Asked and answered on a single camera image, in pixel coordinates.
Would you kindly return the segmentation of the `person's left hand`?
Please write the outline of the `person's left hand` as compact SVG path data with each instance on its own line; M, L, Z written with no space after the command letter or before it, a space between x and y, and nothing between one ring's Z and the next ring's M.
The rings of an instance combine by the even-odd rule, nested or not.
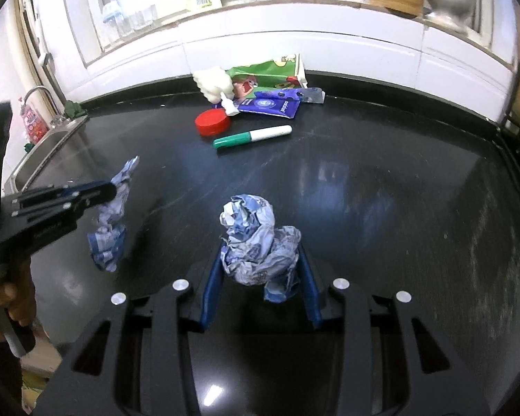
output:
M18 266L18 276L13 283L0 283L0 308L6 309L10 318L22 327L33 324L36 316L35 287L31 273L31 260L27 258ZM5 340L0 329L0 342Z

